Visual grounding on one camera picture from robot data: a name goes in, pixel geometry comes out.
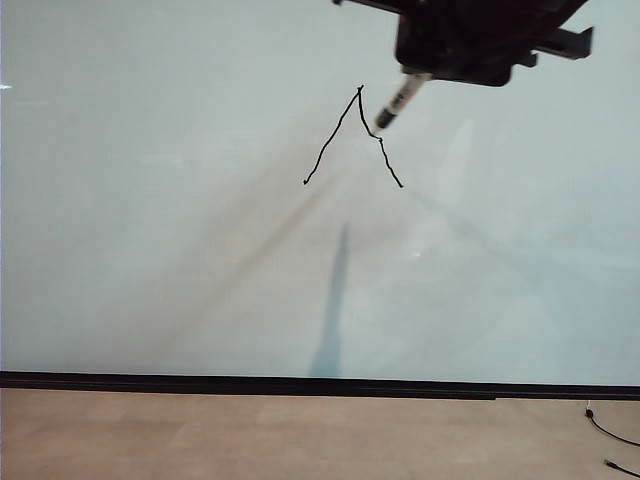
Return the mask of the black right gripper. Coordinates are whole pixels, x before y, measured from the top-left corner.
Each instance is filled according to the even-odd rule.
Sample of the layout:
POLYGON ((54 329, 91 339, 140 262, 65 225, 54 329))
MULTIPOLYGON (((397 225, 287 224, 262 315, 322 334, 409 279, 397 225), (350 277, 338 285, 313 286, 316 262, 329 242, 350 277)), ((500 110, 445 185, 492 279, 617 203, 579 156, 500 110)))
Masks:
POLYGON ((594 29, 563 25, 582 1, 359 0, 398 16, 394 55, 407 75, 502 87, 512 68, 533 68, 539 52, 568 60, 588 57, 594 29))

